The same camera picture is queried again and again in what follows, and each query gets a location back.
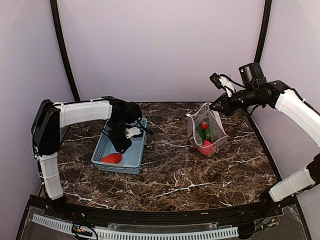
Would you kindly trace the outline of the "clear zip top bag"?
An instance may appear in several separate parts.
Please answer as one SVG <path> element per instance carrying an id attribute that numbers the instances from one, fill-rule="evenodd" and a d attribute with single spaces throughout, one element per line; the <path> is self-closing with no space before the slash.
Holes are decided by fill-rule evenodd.
<path id="1" fill-rule="evenodd" d="M 187 114 L 187 139 L 204 156 L 212 157 L 228 141 L 220 115 L 204 103 L 194 114 Z"/>

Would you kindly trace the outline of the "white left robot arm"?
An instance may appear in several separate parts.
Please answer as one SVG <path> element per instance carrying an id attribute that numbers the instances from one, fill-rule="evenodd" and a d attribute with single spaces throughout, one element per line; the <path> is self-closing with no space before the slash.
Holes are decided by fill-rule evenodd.
<path id="1" fill-rule="evenodd" d="M 31 127 L 32 149 L 38 162 L 39 174 L 51 203 L 51 210 L 60 218 L 67 218 L 70 206 L 64 196 L 58 167 L 61 146 L 61 129 L 90 121 L 106 121 L 107 136 L 115 151 L 125 153 L 132 146 L 132 137 L 141 134 L 138 127 L 130 124 L 142 119 L 140 106 L 112 96 L 78 102 L 41 102 Z"/>

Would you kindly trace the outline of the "orange red chili pepper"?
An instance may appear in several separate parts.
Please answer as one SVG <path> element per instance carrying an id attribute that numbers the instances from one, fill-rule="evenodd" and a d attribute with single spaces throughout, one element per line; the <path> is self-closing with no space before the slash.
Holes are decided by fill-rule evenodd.
<path id="1" fill-rule="evenodd" d="M 111 153 L 105 157 L 103 157 L 100 161 L 102 163 L 107 163 L 107 164 L 118 164 L 122 160 L 122 154 L 120 153 Z"/>

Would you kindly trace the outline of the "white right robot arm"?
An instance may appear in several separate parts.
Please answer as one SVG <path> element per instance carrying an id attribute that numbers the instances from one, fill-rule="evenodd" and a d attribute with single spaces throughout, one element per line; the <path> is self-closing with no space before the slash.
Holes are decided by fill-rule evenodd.
<path id="1" fill-rule="evenodd" d="M 237 109 L 250 106 L 270 106 L 288 117 L 316 146 L 320 145 L 320 115 L 298 96 L 297 91 L 280 80 L 263 83 L 261 86 L 235 91 L 232 83 L 219 77 L 212 82 L 218 89 L 225 90 L 210 109 L 231 116 Z M 266 217 L 275 208 L 275 203 L 311 189 L 320 183 L 320 156 L 287 178 L 275 183 L 262 195 L 255 205 L 255 213 Z"/>

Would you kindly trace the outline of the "red apple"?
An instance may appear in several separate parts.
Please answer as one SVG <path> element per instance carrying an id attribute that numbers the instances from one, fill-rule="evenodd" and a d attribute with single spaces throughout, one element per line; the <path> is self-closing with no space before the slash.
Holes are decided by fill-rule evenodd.
<path id="1" fill-rule="evenodd" d="M 198 150 L 206 157 L 210 157 L 215 153 L 214 146 L 209 140 L 204 140 L 203 145 L 198 147 Z"/>

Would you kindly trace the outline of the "red lychee bunch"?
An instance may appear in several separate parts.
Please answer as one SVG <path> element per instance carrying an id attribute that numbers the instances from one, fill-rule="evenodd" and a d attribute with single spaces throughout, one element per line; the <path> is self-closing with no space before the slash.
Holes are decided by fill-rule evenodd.
<path id="1" fill-rule="evenodd" d="M 202 122 L 201 123 L 201 128 L 203 131 L 205 131 L 209 127 L 209 124 L 207 122 Z"/>

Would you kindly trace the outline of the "green cucumber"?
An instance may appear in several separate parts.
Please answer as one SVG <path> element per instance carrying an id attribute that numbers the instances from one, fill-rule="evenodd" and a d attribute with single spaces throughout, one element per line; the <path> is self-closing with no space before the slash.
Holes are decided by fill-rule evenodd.
<path id="1" fill-rule="evenodd" d="M 206 141 L 212 141 L 212 137 L 211 137 L 211 129 L 210 127 L 208 127 L 205 131 L 203 131 L 203 135 L 204 135 L 204 139 Z"/>

